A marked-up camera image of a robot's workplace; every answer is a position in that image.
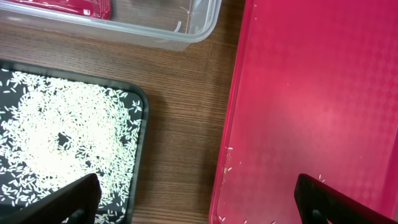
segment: red plastic packet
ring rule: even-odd
[[[98,19],[111,18],[111,0],[8,0]]]

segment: red tray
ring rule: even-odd
[[[396,0],[246,0],[210,223],[301,223],[299,173],[394,218],[397,12]]]

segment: plastic bin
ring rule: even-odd
[[[112,18],[107,21],[0,0],[0,20],[112,42],[183,50],[210,35],[220,5],[221,0],[112,0]]]

